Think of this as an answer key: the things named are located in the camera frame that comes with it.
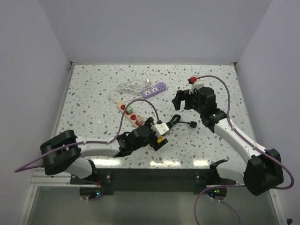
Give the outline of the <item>yellow cube socket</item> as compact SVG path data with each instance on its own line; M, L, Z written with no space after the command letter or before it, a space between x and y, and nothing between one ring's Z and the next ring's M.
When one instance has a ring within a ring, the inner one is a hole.
M157 139L157 143L161 143L164 140L164 137L160 137Z

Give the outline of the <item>pink brown USB charger plug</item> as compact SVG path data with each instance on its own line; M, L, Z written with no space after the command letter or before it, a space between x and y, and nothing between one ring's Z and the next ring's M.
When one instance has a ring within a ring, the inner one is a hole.
M143 120L143 117L141 115L137 115L135 117L135 121L136 123L138 123L139 125L143 124L144 120Z

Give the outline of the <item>green USB charger plug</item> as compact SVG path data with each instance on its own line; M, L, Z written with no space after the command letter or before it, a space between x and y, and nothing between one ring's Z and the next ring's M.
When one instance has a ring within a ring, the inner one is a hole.
M126 110L126 114L130 115L130 114L132 114L132 113L133 113L133 108L132 108L132 106L128 106L128 107L127 107L127 110Z

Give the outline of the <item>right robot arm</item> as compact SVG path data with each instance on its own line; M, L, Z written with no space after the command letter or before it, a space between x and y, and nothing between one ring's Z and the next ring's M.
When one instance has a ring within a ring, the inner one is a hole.
M180 109L182 101L185 102L185 110L193 109L199 113L202 124L224 139L246 164L244 171L217 166L209 172L212 183L220 184L224 179L230 179L244 184L255 196L283 183L279 152L275 149L267 150L236 127L227 114L218 108L212 88L179 90L172 100L176 110Z

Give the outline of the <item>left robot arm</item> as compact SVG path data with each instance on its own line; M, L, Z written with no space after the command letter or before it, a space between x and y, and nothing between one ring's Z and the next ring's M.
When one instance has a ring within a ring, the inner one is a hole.
M97 172L95 164L88 157L120 158L145 146L157 151L167 144L164 135L171 126L170 122L154 123L150 117L131 132L124 132L107 141L76 136L73 130L67 130L40 146L45 174L51 176L66 172L92 184L97 179Z

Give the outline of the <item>purple power strip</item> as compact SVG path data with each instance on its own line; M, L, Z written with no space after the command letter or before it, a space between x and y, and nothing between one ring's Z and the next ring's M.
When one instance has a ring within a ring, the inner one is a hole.
M143 90L142 97L144 99L148 99L166 90L167 90L167 85L164 82L159 82L156 85Z

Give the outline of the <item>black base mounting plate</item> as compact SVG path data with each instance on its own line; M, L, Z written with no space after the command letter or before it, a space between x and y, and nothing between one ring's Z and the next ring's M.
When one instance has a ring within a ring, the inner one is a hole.
M192 192L198 194L209 185L233 185L211 169L97 169L88 178L100 183L104 195L115 192Z

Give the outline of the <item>aluminium rail frame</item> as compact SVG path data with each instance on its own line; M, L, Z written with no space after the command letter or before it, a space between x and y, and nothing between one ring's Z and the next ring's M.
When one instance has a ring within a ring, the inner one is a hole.
M152 83L165 81L167 91L151 98L160 118L174 114L170 107L171 96L183 87L183 80L190 75L208 75L207 84L217 89L220 106L229 110L230 117L250 137L254 137L250 118L239 80L236 63L83 63L73 61L68 82L60 104L53 134L72 128L80 134L101 134L110 137L117 132L119 119L110 98L130 99L134 95L113 92L113 79L131 81L142 76ZM240 169L241 158L223 140L210 135L200 126L195 131L196 142L185 136L178 148L169 153L153 156L148 150L128 159L97 157L96 164L105 168L171 168L203 169L219 158L228 158L229 167Z

